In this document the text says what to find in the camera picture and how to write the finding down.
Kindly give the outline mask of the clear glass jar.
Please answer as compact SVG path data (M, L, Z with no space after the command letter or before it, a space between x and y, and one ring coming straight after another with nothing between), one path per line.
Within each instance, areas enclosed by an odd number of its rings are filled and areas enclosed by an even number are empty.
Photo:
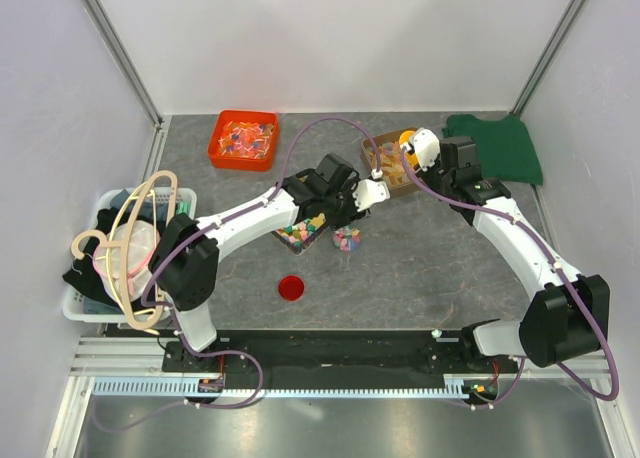
M334 246L340 251L351 252L359 247L361 233L358 228L345 226L333 232L332 240Z

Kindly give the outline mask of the star candy tin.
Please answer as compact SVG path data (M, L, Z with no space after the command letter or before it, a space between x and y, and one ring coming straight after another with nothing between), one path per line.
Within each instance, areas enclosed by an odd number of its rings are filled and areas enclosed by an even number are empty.
M319 214L294 225L276 229L272 235L293 254L300 255L322 236L327 226L325 215Z

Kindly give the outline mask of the yellow plastic scoop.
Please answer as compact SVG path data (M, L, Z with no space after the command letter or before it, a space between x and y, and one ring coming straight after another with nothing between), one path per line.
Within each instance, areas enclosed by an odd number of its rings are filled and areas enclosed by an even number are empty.
M410 143L411 138L415 134L415 130L405 130L401 133L398 138L398 143L400 147L403 147L406 143Z

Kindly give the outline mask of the orange candy box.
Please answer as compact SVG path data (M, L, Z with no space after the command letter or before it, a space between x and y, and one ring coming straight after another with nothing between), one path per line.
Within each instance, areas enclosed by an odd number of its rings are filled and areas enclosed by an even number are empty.
M275 113L223 110L213 129L207 154L220 169L267 172L274 162L279 140Z

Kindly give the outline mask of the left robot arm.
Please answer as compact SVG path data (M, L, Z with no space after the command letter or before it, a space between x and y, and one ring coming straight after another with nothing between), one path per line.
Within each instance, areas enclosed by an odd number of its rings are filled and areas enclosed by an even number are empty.
M149 264L150 283L168 295L171 317L186 343L185 360L208 371L219 360L217 330L209 310L219 263L237 249L277 229L322 215L340 228L361 219L377 197L378 183L362 178L340 156L281 178L257 198L225 212L167 223Z

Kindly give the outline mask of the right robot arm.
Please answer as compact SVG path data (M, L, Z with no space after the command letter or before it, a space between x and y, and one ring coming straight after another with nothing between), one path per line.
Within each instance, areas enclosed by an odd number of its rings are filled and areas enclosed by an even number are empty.
M483 235L520 280L530 304L522 319L468 326L458 359L477 372L495 355L524 356L545 368L601 349L608 331L610 289L560 257L531 227L509 189L486 177L469 137L418 140L417 176Z

